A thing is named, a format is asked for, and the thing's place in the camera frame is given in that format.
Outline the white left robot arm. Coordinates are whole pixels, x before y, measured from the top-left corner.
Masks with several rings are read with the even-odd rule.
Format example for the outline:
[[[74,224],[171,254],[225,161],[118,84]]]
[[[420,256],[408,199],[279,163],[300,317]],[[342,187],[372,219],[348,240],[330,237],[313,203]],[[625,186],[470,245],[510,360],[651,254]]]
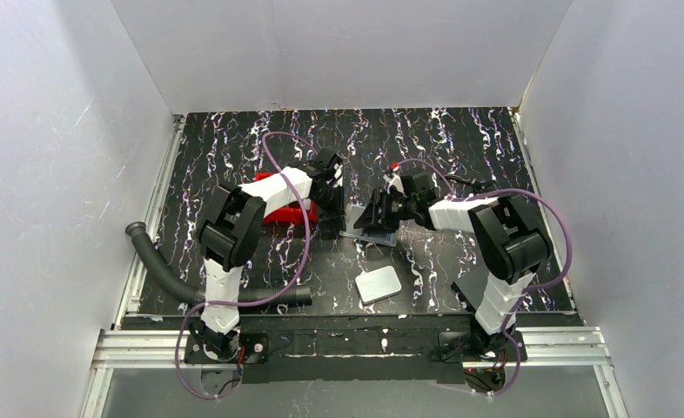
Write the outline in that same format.
[[[207,301],[201,321],[211,331],[228,334],[239,323],[240,279],[258,247],[265,218],[284,206],[307,201],[341,214],[343,172],[342,158],[322,149],[264,179],[222,185],[214,193],[210,211],[198,223]]]

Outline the red plastic bin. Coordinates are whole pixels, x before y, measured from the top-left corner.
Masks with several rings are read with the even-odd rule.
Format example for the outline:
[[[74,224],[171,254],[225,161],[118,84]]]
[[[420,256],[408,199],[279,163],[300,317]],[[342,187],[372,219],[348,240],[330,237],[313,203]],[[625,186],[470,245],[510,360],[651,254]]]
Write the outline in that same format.
[[[303,205],[296,199],[293,190],[287,187],[285,176],[295,187],[296,192],[303,198]],[[311,196],[312,178],[303,171],[286,167],[282,172],[270,174],[260,172],[255,175],[256,185],[251,187],[251,191],[265,200],[264,224],[272,222],[301,225],[304,223],[303,211],[311,223],[319,222],[318,207],[309,197]]]

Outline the grey leather card holder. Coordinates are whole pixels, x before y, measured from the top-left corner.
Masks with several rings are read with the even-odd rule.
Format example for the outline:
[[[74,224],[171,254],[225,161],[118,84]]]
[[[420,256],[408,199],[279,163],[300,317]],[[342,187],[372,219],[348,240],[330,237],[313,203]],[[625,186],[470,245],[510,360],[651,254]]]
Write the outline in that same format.
[[[345,226],[339,231],[339,235],[376,245],[395,247],[397,244],[395,233],[366,233],[362,228],[354,227],[354,223],[363,214],[364,210],[365,208],[361,205],[348,204],[345,208]]]

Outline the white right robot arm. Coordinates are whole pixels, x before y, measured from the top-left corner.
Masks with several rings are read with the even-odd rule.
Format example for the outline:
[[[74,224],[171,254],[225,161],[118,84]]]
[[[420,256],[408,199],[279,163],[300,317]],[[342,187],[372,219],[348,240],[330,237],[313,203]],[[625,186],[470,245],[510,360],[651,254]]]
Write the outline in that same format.
[[[373,190],[353,226],[366,233],[395,233],[412,220],[431,231],[474,235],[488,270],[480,297],[464,290],[475,310],[477,330],[491,336],[509,329],[513,309],[540,266],[553,255],[553,243],[539,211],[521,189],[501,189],[470,199],[440,196],[433,179],[423,172],[386,174],[385,185]]]

